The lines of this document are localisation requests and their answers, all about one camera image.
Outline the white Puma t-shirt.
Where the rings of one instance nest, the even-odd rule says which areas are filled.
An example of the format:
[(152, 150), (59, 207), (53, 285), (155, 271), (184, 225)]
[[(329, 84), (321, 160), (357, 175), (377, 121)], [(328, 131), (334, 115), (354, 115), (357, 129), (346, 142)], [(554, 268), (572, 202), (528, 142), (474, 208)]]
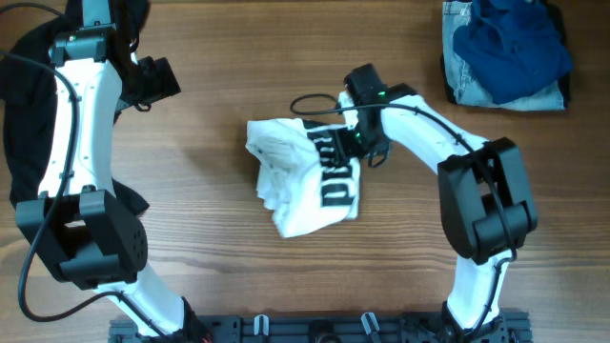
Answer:
[(343, 124), (300, 118), (247, 123), (246, 149), (260, 162), (257, 196), (279, 234), (292, 238), (358, 217), (360, 160), (338, 155), (341, 133), (353, 133), (356, 111)]

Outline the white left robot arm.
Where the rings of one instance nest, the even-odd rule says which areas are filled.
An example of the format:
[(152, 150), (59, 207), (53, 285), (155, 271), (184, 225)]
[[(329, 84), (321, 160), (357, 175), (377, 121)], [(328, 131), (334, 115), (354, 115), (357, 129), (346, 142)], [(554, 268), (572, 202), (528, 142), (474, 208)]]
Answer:
[(138, 216), (116, 195), (112, 130), (126, 108), (148, 111), (180, 88), (166, 59), (138, 58), (145, 1), (85, 1), (82, 25), (55, 36), (47, 70), (56, 82), (51, 155), (37, 196), (16, 207), (29, 258), (95, 299), (108, 297), (151, 342), (194, 342), (202, 333), (188, 302), (148, 261)]

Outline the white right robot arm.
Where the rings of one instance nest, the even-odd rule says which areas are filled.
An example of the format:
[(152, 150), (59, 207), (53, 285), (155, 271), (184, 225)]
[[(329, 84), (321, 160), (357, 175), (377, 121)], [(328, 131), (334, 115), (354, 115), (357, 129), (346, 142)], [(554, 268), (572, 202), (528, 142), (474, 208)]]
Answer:
[(507, 269), (538, 224), (518, 146), (461, 129), (408, 85), (384, 84), (370, 64), (348, 73), (344, 87), (341, 156), (386, 159), (396, 142), (437, 176), (442, 229), (457, 253), (448, 318), (463, 340), (483, 335), (499, 316)]

